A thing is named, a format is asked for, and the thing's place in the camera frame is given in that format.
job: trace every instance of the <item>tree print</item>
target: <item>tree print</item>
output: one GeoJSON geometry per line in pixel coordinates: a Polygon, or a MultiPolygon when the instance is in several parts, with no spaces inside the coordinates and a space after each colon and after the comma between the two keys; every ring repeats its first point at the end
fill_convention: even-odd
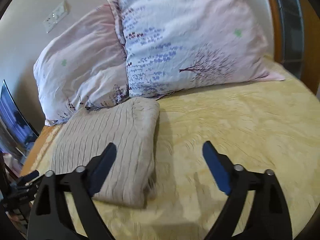
{"type": "Polygon", "coordinates": [[[193,82],[197,86],[226,83],[235,71],[234,60],[220,49],[211,50],[208,44],[200,48],[192,57],[194,61],[190,67],[180,69],[179,72],[192,71],[196,74],[193,82]]]}

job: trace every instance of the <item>screw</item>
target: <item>screw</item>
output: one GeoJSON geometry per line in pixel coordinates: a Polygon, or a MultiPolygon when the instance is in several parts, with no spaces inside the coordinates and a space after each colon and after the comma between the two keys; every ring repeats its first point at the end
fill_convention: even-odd
{"type": "Polygon", "coordinates": [[[270,176],[275,174],[275,172],[273,170],[270,170],[270,169],[266,170],[265,172],[266,172],[266,174],[268,174],[270,176]]]}
{"type": "Polygon", "coordinates": [[[53,171],[47,171],[47,172],[45,173],[45,176],[46,176],[46,177],[51,177],[53,174],[54,174],[53,171]]]}
{"type": "Polygon", "coordinates": [[[243,170],[244,170],[243,166],[240,165],[240,164],[236,164],[236,165],[233,166],[233,167],[234,167],[234,169],[235,169],[236,171],[243,171],[243,170]]]}
{"type": "Polygon", "coordinates": [[[78,172],[78,173],[81,173],[81,172],[83,172],[85,170],[85,167],[84,166],[78,166],[77,168],[76,168],[76,172],[78,172]]]}

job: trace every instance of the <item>white wall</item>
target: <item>white wall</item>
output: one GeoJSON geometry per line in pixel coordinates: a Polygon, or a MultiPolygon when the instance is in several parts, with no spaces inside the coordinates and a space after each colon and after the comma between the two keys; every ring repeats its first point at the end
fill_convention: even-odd
{"type": "MultiPolygon", "coordinates": [[[[44,47],[75,21],[106,0],[67,0],[70,14],[50,33],[42,21],[63,0],[13,0],[0,20],[0,81],[5,79],[24,117],[40,132],[44,114],[39,100],[33,65],[44,47]]],[[[248,0],[264,28],[273,53],[272,19],[265,0],[248,0]]]]}

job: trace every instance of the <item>ribbed fabric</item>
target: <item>ribbed fabric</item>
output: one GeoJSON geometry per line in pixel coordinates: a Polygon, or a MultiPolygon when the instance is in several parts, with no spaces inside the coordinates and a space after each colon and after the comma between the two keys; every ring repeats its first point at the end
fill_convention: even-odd
{"type": "Polygon", "coordinates": [[[159,104],[152,99],[132,98],[110,109],[79,110],[59,133],[51,147],[56,174],[87,165],[113,142],[117,157],[97,200],[143,207],[144,189],[154,169],[153,136],[159,104]]]}

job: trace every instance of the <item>floral pillowcase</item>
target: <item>floral pillowcase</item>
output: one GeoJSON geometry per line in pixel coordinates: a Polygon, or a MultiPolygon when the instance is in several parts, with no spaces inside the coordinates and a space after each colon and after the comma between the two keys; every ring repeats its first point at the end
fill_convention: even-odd
{"type": "Polygon", "coordinates": [[[108,0],[127,51],[130,97],[250,80],[282,80],[244,0],[108,0]]]}
{"type": "Polygon", "coordinates": [[[126,55],[110,5],[94,9],[42,51],[34,65],[46,125],[127,97],[126,55]]]}

